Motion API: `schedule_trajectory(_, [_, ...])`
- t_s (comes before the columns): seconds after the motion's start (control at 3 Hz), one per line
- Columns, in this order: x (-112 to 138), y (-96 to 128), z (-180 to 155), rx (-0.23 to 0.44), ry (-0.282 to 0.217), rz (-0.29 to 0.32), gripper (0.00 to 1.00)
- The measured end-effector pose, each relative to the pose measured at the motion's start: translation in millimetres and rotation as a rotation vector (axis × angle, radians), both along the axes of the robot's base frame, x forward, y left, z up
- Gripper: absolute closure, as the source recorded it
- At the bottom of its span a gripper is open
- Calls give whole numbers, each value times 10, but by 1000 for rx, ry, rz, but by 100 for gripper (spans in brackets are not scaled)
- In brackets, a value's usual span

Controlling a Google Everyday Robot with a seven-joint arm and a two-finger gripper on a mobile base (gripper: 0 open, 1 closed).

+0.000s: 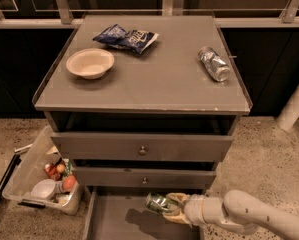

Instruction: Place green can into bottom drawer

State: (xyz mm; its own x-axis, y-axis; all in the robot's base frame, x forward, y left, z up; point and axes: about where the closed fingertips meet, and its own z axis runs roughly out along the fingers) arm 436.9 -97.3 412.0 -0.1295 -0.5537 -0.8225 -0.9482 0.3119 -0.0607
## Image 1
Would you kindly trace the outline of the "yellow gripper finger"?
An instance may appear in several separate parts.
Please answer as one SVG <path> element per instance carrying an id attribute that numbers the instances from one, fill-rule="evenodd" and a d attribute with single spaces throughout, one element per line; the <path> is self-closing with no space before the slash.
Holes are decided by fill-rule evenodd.
<path id="1" fill-rule="evenodd" d="M 192 225 L 190 220 L 186 217 L 181 208 L 177 208 L 171 212 L 163 212 L 163 217 L 173 223 Z"/>
<path id="2" fill-rule="evenodd" d="M 183 207 L 189 199 L 189 195 L 185 193 L 168 193 L 167 197 L 180 207 Z"/>

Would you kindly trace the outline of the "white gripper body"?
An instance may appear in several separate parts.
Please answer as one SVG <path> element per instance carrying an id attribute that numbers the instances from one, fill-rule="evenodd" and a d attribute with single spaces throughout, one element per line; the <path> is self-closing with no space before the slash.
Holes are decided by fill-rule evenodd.
<path id="1" fill-rule="evenodd" d="M 191 195 L 184 205 L 184 214 L 188 221 L 194 226 L 202 226 L 205 224 L 203 217 L 203 202 L 205 197 L 203 195 Z"/>

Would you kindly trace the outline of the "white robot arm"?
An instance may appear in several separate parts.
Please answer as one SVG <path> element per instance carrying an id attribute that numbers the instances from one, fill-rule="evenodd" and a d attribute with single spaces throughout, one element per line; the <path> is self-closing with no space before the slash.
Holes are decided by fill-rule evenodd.
<path id="1" fill-rule="evenodd" d="M 233 147 L 205 195 L 170 193 L 164 218 L 237 234 L 263 227 L 299 240 L 299 85 L 277 119 L 239 122 Z"/>

